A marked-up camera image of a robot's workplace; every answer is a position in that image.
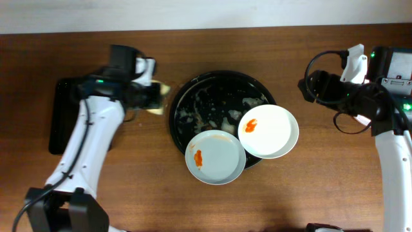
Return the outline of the yellow sponge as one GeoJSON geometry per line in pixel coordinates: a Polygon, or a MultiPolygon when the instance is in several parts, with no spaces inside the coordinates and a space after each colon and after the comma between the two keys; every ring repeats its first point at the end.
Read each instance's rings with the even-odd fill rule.
{"type": "Polygon", "coordinates": [[[147,112],[152,113],[154,115],[163,115],[164,111],[165,111],[165,103],[164,103],[165,98],[167,97],[167,95],[171,91],[171,87],[166,85],[165,83],[157,81],[157,80],[152,80],[151,83],[152,84],[154,84],[154,83],[160,84],[161,101],[160,101],[159,107],[157,107],[155,109],[148,109],[147,112]]]}

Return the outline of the white plate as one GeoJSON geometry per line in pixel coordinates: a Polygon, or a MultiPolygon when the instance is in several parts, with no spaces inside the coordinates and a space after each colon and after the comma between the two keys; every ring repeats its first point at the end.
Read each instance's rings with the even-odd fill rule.
{"type": "Polygon", "coordinates": [[[288,110],[265,104],[252,108],[242,116],[238,138],[251,155],[276,159],[294,148],[299,138],[299,125],[288,110]]]}

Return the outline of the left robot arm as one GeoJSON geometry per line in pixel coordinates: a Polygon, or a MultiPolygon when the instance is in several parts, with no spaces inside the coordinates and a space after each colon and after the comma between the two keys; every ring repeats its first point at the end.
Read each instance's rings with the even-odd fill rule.
{"type": "Polygon", "coordinates": [[[43,188],[28,190],[12,231],[23,215],[33,231],[117,230],[97,202],[100,172],[127,111],[161,106],[162,85],[152,80],[155,71],[155,58],[113,44],[108,64],[82,77],[75,87],[78,117],[62,158],[43,188]]]}

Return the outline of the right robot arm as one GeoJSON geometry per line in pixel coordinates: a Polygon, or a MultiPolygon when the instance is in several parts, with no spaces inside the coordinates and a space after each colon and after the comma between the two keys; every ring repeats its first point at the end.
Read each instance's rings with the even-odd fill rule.
{"type": "Polygon", "coordinates": [[[411,231],[411,49],[363,45],[334,51],[342,75],[310,68],[298,82],[303,97],[337,115],[363,116],[375,139],[382,172],[384,230],[411,231]]]}

